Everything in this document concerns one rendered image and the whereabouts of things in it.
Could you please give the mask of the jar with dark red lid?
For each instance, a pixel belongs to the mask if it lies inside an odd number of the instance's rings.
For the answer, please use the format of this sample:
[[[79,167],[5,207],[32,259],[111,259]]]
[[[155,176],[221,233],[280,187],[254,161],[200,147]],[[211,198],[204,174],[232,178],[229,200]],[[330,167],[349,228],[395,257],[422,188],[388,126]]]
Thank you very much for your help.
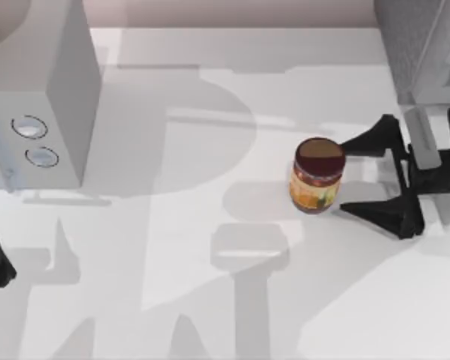
[[[342,147],[325,137],[311,137],[296,148],[289,180],[295,207],[308,214],[326,211],[335,201],[346,157]]]

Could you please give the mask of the grey cabinet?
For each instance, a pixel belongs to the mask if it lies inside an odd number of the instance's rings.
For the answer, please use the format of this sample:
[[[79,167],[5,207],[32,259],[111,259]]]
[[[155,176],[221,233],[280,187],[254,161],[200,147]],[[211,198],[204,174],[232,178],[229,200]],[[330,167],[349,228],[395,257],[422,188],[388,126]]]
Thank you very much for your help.
[[[450,104],[450,0],[373,0],[401,105]]]

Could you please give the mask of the pale microwave oven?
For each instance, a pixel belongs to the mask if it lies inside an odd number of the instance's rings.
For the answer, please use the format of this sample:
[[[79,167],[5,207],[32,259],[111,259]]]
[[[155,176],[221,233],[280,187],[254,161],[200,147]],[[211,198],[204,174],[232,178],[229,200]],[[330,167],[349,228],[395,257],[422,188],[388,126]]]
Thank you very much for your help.
[[[76,189],[83,183],[101,93],[101,69],[83,0],[0,0],[0,190]],[[26,139],[11,119],[41,119]],[[26,160],[47,147],[51,168]]]

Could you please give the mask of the small round microwave knob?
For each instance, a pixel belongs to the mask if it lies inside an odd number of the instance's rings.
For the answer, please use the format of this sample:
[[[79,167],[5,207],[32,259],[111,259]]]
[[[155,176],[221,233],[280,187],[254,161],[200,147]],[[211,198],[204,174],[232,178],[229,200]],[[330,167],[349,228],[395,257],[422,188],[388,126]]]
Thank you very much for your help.
[[[59,155],[44,146],[26,150],[25,158],[30,164],[41,168],[51,168],[59,163]]]

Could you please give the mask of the large round microwave knob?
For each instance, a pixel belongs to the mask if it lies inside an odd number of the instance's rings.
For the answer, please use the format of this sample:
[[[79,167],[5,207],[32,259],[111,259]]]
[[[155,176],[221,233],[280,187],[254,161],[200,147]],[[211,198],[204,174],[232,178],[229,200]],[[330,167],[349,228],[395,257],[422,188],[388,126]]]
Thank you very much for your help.
[[[48,133],[47,125],[40,118],[33,115],[12,118],[10,124],[16,134],[30,140],[40,139]]]

